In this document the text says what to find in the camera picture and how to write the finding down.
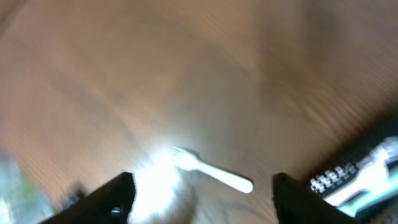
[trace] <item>white fork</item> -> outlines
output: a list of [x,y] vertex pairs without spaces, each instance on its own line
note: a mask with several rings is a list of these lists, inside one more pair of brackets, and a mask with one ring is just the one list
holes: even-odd
[[201,161],[191,152],[187,152],[179,147],[174,147],[173,155],[174,164],[183,170],[199,170],[200,172],[210,175],[226,185],[242,191],[243,193],[250,193],[253,190],[253,183],[250,180],[211,166]]

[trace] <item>wood grain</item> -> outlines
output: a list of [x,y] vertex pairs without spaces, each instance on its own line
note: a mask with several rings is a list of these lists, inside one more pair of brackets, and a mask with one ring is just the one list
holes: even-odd
[[54,202],[176,145],[254,192],[181,172],[178,197],[142,223],[276,223],[272,174],[304,177],[397,101],[391,0],[18,6],[0,11],[14,13],[0,32],[0,147]]

